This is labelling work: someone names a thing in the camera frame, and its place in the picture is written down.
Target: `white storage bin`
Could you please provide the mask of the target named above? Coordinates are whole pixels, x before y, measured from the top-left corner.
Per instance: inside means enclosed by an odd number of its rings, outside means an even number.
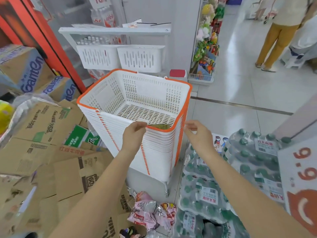
[[[113,156],[120,151],[123,132],[133,121],[170,124],[167,130],[147,126],[130,166],[168,182],[180,152],[191,89],[182,81],[117,69],[93,84],[77,104]]]
[[[84,68],[112,70],[121,67],[118,46],[124,45],[77,45],[77,50]]]
[[[165,46],[122,45],[117,47],[121,67],[137,72],[159,73]]]

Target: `red number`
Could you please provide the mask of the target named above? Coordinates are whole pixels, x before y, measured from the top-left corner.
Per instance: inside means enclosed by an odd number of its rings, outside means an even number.
[[[311,154],[310,148],[301,148],[301,149],[299,150],[299,155],[298,155],[296,152],[293,153],[293,155],[294,155],[294,157],[295,157],[296,159],[305,159],[305,158],[307,158],[308,156],[310,156],[310,154]]]
[[[317,178],[317,169],[315,168],[307,168],[304,170],[304,174],[298,172],[298,176],[302,180],[314,180]]]

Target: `white shoe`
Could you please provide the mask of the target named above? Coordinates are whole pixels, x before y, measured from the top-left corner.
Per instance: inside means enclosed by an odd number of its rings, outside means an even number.
[[[274,67],[271,67],[270,69],[267,69],[265,66],[262,66],[261,70],[265,71],[265,72],[271,72],[271,73],[276,73],[277,72],[277,69],[274,68]]]

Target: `9.9 price sign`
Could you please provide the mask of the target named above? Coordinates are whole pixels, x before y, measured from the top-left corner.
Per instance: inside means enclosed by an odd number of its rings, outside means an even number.
[[[278,152],[287,211],[317,236],[317,137]]]
[[[98,9],[101,7],[106,7],[111,5],[110,0],[89,0],[93,9]]]

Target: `cartoon children illustration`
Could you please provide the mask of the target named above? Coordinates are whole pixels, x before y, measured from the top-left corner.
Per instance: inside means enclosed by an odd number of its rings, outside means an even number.
[[[224,137],[224,138],[222,139],[223,144],[221,145],[221,147],[224,147],[224,146],[226,145],[227,140],[228,140],[227,137]]]
[[[214,142],[214,147],[219,148],[220,147],[220,140],[221,138],[219,136],[216,136],[216,140]]]

